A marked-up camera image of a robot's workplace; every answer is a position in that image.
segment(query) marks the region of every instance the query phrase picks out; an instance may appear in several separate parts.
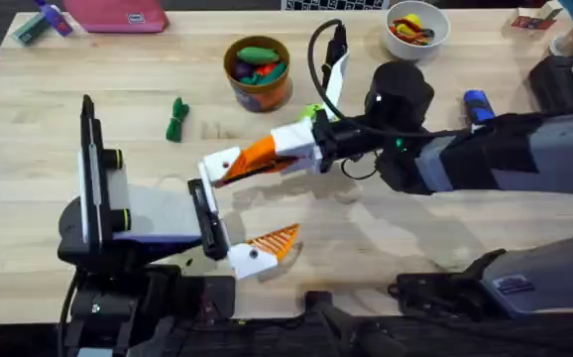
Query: black knob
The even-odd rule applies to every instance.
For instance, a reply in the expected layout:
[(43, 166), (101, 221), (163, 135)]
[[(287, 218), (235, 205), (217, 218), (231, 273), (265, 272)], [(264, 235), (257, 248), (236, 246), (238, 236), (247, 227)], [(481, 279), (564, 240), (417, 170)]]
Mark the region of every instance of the black knob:
[(104, 149), (101, 162), (107, 170), (119, 170), (124, 166), (124, 155), (121, 150)]
[(132, 226), (130, 209), (112, 209), (110, 211), (110, 222), (113, 232), (130, 230)]

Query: orange gripper pad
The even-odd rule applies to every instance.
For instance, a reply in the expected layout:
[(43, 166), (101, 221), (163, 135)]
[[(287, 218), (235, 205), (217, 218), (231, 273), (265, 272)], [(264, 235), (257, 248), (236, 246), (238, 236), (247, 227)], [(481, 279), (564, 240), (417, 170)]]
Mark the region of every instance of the orange gripper pad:
[(295, 241), (299, 224), (290, 225), (283, 229), (248, 240), (247, 243), (257, 249), (273, 254), (282, 260)]
[[(236, 159), (234, 164), (231, 165), (221, 181), (226, 181), (229, 178), (234, 178), (253, 169), (269, 165), (277, 158), (274, 137), (268, 135), (252, 144), (249, 148), (241, 151), (240, 156)], [(264, 171), (264, 173), (279, 172), (291, 164), (292, 161), (276, 163), (273, 168)]]

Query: green toy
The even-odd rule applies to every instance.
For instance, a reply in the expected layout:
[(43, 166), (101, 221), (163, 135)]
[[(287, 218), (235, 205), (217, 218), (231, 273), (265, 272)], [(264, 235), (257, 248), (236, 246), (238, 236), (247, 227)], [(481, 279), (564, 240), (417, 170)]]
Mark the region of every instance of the green toy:
[(178, 97), (172, 105), (172, 118), (166, 130), (166, 139), (171, 142), (180, 143), (181, 139), (181, 124), (189, 113), (189, 105), (183, 104), (182, 99)]
[(236, 54), (236, 57), (249, 64), (267, 64), (280, 59), (280, 56), (278, 56), (274, 50), (255, 47), (248, 47), (240, 50)]
[(322, 104), (308, 104), (299, 112), (297, 120), (303, 120), (304, 118), (310, 118), (310, 122), (315, 122), (315, 112), (324, 109)]
[(262, 79), (263, 77), (257, 73), (254, 73), (254, 75), (252, 75), (251, 77), (242, 77), (240, 78), (240, 82), (243, 84), (247, 84), (247, 85), (255, 85), (258, 84), (258, 82)]
[(276, 65), (276, 67), (271, 72), (269, 72), (269, 74), (265, 75), (256, 84), (263, 85), (263, 84), (269, 84), (269, 83), (273, 82), (274, 80), (278, 79), (278, 77), (280, 77), (282, 75), (282, 73), (285, 71), (285, 69), (287, 69), (287, 67), (285, 66), (284, 63), (282, 63), (282, 62), (278, 63), (278, 65)]

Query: white bowl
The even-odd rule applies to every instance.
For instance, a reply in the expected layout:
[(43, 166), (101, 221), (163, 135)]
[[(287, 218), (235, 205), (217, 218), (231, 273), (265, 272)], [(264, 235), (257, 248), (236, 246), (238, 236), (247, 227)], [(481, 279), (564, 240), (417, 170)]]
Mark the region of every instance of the white bowl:
[[(421, 27), (434, 31), (434, 38), (427, 46), (409, 44), (390, 31), (393, 20), (407, 14), (415, 14), (421, 20)], [(420, 1), (402, 1), (393, 5), (384, 18), (383, 40), (393, 56), (402, 60), (421, 60), (436, 51), (449, 36), (449, 20), (438, 8)]]

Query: green light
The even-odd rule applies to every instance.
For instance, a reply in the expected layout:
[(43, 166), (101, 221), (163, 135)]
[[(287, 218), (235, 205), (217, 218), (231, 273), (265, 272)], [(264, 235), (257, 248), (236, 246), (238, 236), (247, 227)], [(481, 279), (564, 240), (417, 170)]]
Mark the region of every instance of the green light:
[(402, 153), (407, 151), (407, 148), (403, 147), (403, 139), (402, 138), (397, 138), (396, 144), (397, 144), (397, 149), (399, 149)]

